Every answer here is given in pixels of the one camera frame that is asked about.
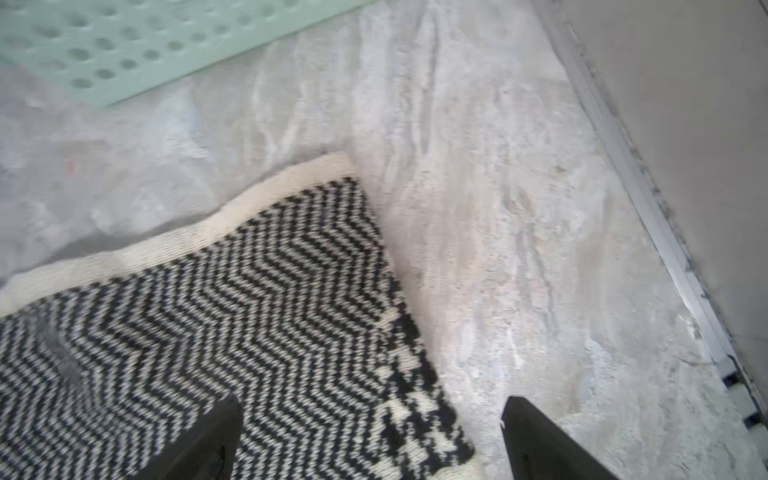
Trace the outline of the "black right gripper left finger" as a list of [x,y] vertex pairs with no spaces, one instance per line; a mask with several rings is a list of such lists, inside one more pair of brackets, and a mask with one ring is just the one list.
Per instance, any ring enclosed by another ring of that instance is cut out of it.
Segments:
[[243,407],[235,395],[229,395],[151,458],[133,478],[230,479],[243,425]]

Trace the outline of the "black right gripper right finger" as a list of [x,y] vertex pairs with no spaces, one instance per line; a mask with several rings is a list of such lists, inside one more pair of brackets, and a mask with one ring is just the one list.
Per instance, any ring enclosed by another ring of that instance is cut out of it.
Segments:
[[501,421],[515,480],[617,479],[528,399],[510,396]]

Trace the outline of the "black white houndstooth scarf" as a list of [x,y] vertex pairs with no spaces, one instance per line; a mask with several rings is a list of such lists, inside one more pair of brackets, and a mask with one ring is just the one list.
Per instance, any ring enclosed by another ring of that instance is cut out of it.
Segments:
[[346,155],[2,288],[3,478],[128,479],[206,428],[235,479],[483,477]]

